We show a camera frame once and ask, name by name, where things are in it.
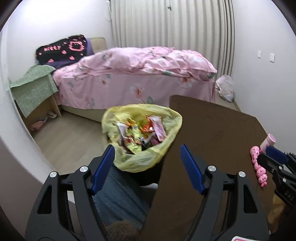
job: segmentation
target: trash bag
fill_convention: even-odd
[[[233,80],[228,75],[222,75],[216,80],[216,85],[218,86],[218,92],[220,97],[228,102],[233,102]]]
[[[126,154],[123,147],[118,143],[121,134],[116,123],[125,122],[132,118],[141,126],[147,124],[145,115],[158,115],[162,117],[162,123],[167,137],[158,145],[141,151],[138,154]],[[170,145],[174,141],[182,125],[182,116],[168,108],[155,104],[129,104],[109,108],[102,117],[103,133],[107,133],[115,148],[114,165],[127,172],[142,172],[159,163]]]

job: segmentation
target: light switch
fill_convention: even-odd
[[[274,58],[275,58],[274,53],[271,53],[269,57],[269,61],[274,63]]]

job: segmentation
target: beige headboard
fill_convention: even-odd
[[[90,38],[90,41],[91,41],[91,46],[93,48],[94,53],[107,49],[106,40],[103,37]]]

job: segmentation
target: black hello kitty blanket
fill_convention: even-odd
[[[87,41],[83,35],[74,35],[52,44],[41,46],[36,50],[36,58],[40,64],[56,61],[78,62],[86,56]]]

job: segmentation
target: floor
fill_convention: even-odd
[[[236,110],[233,103],[221,99],[218,93],[216,104]],[[59,174],[71,173],[88,165],[107,147],[99,122],[67,111],[62,112],[62,118],[48,120],[33,138]]]

